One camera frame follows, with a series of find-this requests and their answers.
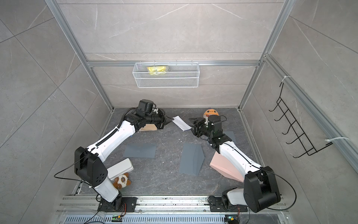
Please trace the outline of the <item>cream letter paper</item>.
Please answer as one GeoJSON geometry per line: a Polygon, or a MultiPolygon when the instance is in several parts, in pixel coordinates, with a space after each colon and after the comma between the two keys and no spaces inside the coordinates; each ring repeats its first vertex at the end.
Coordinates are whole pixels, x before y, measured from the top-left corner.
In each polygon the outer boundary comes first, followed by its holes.
{"type": "Polygon", "coordinates": [[[146,124],[144,127],[140,128],[140,131],[156,131],[157,127],[155,124],[146,124]]]}

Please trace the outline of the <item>grey envelope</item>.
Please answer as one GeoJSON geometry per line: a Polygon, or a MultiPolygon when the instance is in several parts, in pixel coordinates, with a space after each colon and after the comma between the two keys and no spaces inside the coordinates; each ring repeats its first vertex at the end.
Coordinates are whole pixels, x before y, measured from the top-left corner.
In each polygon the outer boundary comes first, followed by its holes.
{"type": "Polygon", "coordinates": [[[151,143],[129,144],[125,148],[124,157],[154,158],[157,145],[151,143]]]}
{"type": "Polygon", "coordinates": [[[185,143],[179,173],[198,176],[204,159],[205,156],[200,144],[185,143]]]}
{"type": "Polygon", "coordinates": [[[224,131],[223,132],[227,137],[229,137],[235,144],[236,142],[236,137],[233,131],[224,131]]]}

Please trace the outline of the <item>pink envelope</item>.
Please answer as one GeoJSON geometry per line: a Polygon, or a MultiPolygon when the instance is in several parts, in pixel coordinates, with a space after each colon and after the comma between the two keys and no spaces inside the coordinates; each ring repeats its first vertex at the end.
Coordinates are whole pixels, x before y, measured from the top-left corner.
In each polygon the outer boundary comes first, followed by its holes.
{"type": "Polygon", "coordinates": [[[244,177],[234,165],[224,156],[215,152],[210,162],[210,167],[219,172],[222,176],[243,183],[244,177]]]}

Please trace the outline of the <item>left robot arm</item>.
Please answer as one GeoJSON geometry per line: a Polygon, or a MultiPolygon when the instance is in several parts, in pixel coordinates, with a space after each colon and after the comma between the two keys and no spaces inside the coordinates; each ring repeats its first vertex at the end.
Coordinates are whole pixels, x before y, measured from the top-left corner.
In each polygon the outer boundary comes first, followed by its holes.
{"type": "Polygon", "coordinates": [[[76,149],[74,163],[69,167],[73,167],[80,181],[94,188],[106,202],[116,202],[120,192],[108,177],[105,160],[121,143],[147,124],[163,129],[171,121],[173,118],[167,116],[163,109],[157,108],[153,101],[143,99],[137,107],[129,108],[122,115],[119,124],[99,141],[86,148],[76,149]]]}

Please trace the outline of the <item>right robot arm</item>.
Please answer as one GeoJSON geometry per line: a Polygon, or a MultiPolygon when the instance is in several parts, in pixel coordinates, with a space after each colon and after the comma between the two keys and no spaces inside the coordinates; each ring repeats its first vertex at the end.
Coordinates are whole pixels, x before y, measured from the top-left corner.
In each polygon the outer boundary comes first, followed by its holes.
{"type": "Polygon", "coordinates": [[[219,115],[205,118],[190,118],[193,135],[200,138],[206,136],[210,146],[224,156],[244,177],[244,187],[223,192],[223,206],[244,205],[252,212],[271,209],[270,206],[281,201],[281,194],[274,173],[269,166],[263,167],[245,155],[222,129],[219,115]]]}

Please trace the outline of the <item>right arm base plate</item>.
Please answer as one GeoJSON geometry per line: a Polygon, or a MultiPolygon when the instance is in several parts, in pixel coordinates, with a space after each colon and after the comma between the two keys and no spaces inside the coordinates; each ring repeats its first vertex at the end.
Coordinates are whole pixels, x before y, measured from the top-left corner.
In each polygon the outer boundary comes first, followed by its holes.
{"type": "Polygon", "coordinates": [[[248,212],[245,205],[232,205],[224,196],[209,196],[207,198],[211,212],[248,212]]]}

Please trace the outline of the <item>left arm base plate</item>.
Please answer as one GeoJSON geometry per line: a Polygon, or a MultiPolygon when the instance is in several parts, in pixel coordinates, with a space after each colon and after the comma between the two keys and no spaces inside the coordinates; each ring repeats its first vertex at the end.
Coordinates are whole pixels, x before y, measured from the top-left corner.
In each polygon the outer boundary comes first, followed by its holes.
{"type": "Polygon", "coordinates": [[[102,212],[134,212],[137,197],[118,197],[113,202],[101,199],[97,211],[102,212]]]}

